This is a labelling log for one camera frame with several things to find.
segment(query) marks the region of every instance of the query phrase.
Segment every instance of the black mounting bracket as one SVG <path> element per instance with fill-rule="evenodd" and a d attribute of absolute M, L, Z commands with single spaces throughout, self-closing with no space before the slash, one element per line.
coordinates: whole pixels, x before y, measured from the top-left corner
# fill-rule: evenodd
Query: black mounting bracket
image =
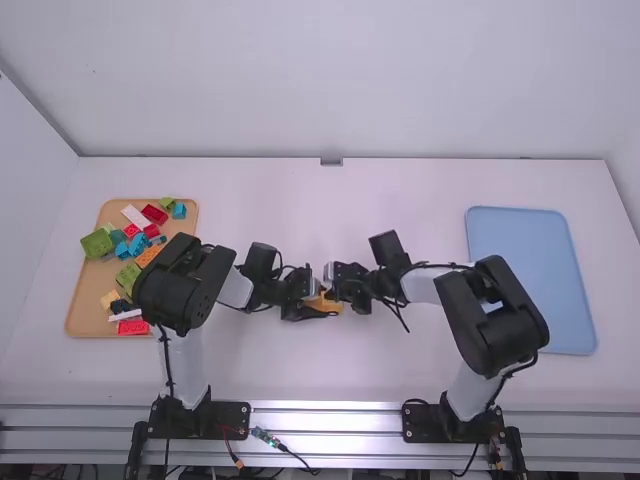
<path fill-rule="evenodd" d="M 448 428 L 447 416 L 438 404 L 405 403 L 401 413 L 402 438 L 407 443 L 485 444 L 505 430 L 500 407 L 478 415 L 464 428 Z"/>
<path fill-rule="evenodd" d="M 185 410 L 172 397 L 158 397 L 151 405 L 147 438 L 246 440 L 251 405 L 211 400 L 211 387 L 195 410 Z"/>

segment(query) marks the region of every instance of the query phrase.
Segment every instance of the blue tray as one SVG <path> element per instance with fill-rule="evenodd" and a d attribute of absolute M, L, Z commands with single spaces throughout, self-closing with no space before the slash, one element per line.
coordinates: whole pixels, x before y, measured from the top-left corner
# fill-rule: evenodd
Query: blue tray
<path fill-rule="evenodd" d="M 549 325 L 543 352 L 591 355 L 596 333 L 564 216 L 551 210 L 472 207 L 469 256 L 501 255 Z"/>

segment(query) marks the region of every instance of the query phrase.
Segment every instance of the wooden tray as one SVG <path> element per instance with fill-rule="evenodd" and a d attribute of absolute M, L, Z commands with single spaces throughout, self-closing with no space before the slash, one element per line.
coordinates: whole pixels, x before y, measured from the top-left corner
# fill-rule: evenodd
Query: wooden tray
<path fill-rule="evenodd" d="M 128 204 L 132 204 L 138 210 L 142 210 L 147 203 L 161 208 L 159 198 L 117 198 L 109 200 L 100 209 L 96 227 L 111 222 L 116 228 L 123 229 L 129 225 L 129 220 L 120 213 Z M 193 235 L 196 231 L 198 219 L 198 204 L 193 200 L 177 199 L 184 202 L 187 207 L 187 218 L 174 220 L 169 214 L 169 219 L 160 228 L 160 233 L 171 240 L 177 232 Z M 80 239 L 77 239 L 78 255 L 83 254 Z M 85 258 L 76 289 L 69 306 L 67 320 L 64 325 L 65 332 L 71 337 L 85 338 L 135 338 L 118 337 L 117 322 L 109 323 L 107 318 L 110 312 L 105 312 L 100 306 L 100 298 L 115 289 L 124 298 L 124 291 L 116 283 L 116 274 L 133 258 L 120 260 L 117 257 L 108 260 L 87 260 Z"/>

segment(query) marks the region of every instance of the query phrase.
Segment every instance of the metal extrusion frame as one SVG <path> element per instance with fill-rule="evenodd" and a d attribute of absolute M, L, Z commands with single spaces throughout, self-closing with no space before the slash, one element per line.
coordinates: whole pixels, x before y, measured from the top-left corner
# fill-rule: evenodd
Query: metal extrusion frame
<path fill-rule="evenodd" d="M 253 401 L 251 424 L 278 436 L 318 468 L 462 469 L 473 445 L 408 444 L 399 403 Z M 640 472 L 639 411 L 503 409 L 520 428 L 531 471 Z M 0 462 L 124 464 L 134 423 L 149 406 L 0 405 Z M 233 442 L 247 466 L 300 467 L 264 442 Z M 486 470 L 481 448 L 472 470 Z M 144 464 L 161 464 L 164 440 L 148 440 Z M 171 465 L 231 466 L 224 443 L 173 440 Z M 506 467 L 510 467 L 507 458 Z"/>

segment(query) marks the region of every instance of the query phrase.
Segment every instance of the white lego brick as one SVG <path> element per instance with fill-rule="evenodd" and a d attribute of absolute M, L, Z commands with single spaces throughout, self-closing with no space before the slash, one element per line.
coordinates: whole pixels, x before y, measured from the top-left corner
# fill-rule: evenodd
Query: white lego brick
<path fill-rule="evenodd" d="M 142 310 L 136 308 L 135 310 L 130 310 L 128 312 L 122 312 L 118 315 L 109 315 L 110 322 L 119 322 L 120 320 L 127 320 L 133 317 L 139 317 L 142 315 Z"/>
<path fill-rule="evenodd" d="M 151 225 L 151 222 L 147 220 L 145 216 L 142 215 L 142 213 L 140 213 L 140 210 L 138 210 L 131 204 L 124 207 L 122 210 L 120 210 L 120 212 L 140 230 L 144 230 L 145 227 Z"/>

